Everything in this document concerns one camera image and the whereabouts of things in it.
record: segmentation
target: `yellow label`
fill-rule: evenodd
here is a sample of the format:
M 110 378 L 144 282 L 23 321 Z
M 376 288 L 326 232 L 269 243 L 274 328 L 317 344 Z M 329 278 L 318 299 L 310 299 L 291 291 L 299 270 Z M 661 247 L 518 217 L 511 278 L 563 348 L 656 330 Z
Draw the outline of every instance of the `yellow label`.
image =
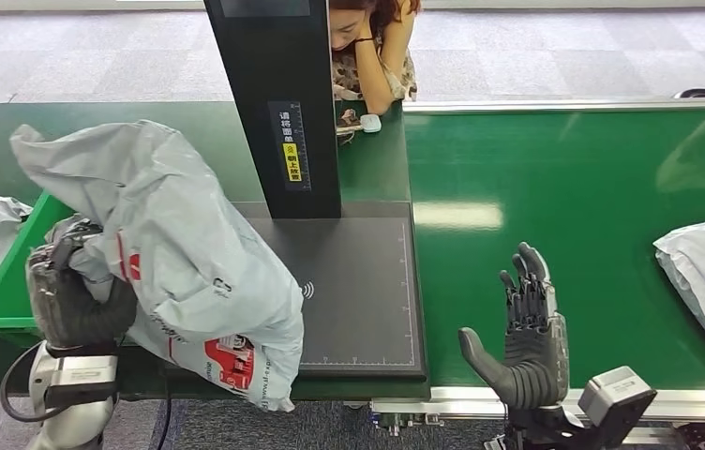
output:
M 286 161 L 286 175 L 289 177 L 289 181 L 303 181 L 303 175 L 300 173 L 300 160 L 297 158 L 297 144 L 285 142 L 283 157 Z

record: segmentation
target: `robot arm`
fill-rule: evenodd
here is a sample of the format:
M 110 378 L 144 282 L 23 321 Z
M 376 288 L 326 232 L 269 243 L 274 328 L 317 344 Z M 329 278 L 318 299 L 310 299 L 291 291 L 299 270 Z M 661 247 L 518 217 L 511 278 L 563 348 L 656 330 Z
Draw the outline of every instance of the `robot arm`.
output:
M 0 401 L 12 418 L 41 422 L 27 450 L 99 450 L 102 432 L 117 401 L 115 338 L 134 323 L 137 299 L 131 287 L 115 279 L 109 299 L 99 303 L 82 276 L 68 266 L 75 251 L 100 229 L 85 219 L 64 220 L 52 242 L 27 261 L 27 287 L 36 325 L 46 340 L 16 361 L 0 385 Z M 34 415 L 15 411 L 8 401 L 9 374 L 27 354 L 36 352 L 29 393 Z
M 653 401 L 656 392 L 629 367 L 593 377 L 578 406 L 591 419 L 584 427 L 560 403 L 568 392 L 565 318 L 548 265 L 521 243 L 513 255 L 517 284 L 500 273 L 507 296 L 504 361 L 493 358 L 471 328 L 458 331 L 463 357 L 507 406 L 505 435 L 488 450 L 600 450 L 617 448 Z

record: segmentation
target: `scale platform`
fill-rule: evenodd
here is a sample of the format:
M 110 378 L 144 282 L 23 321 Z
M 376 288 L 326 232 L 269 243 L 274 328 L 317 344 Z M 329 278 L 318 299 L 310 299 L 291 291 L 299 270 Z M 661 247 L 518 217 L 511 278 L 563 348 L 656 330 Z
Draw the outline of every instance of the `scale platform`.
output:
M 342 218 L 311 219 L 234 206 L 303 289 L 301 378 L 427 378 L 409 202 L 345 202 Z

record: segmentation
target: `woman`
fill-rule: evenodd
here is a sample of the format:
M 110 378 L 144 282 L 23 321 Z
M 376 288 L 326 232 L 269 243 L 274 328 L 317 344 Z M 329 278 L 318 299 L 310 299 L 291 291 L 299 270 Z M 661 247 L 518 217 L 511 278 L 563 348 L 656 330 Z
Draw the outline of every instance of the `woman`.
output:
M 416 96 L 408 41 L 419 0 L 329 0 L 334 93 L 384 114 Z

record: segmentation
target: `gray carpet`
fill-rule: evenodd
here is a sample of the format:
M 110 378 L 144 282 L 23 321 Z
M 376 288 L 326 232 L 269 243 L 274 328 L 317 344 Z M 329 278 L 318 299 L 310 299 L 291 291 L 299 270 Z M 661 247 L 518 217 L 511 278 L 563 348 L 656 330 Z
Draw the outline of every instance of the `gray carpet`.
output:
M 705 87 L 705 11 L 420 14 L 411 41 L 420 100 L 668 98 Z M 0 14 L 0 102 L 231 100 L 206 14 Z M 155 448 L 158 401 L 121 403 L 110 450 Z M 174 402 L 171 449 L 474 449 L 498 422 L 376 432 L 367 410 L 301 403 Z M 0 410 L 0 450 L 35 426 Z

